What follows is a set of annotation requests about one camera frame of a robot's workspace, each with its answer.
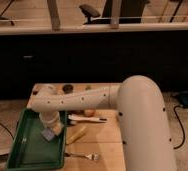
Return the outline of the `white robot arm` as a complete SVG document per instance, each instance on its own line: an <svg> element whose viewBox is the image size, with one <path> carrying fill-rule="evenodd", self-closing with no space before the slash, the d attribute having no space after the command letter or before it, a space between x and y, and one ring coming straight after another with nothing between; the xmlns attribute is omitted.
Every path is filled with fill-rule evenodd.
<svg viewBox="0 0 188 171"><path fill-rule="evenodd" d="M177 171L164 99L158 85L141 75L119 85L70 94L43 86L30 103L44 115L57 111L113 109L119 113L126 171Z"/></svg>

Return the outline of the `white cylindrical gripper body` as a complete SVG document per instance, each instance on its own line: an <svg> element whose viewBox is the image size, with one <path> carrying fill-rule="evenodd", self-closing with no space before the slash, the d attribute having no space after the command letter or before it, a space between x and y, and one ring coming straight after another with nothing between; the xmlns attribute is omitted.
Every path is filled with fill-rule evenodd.
<svg viewBox="0 0 188 171"><path fill-rule="evenodd" d="M40 113L39 117L44 127L49 128L55 135L59 135L62 132L64 125L58 112Z"/></svg>

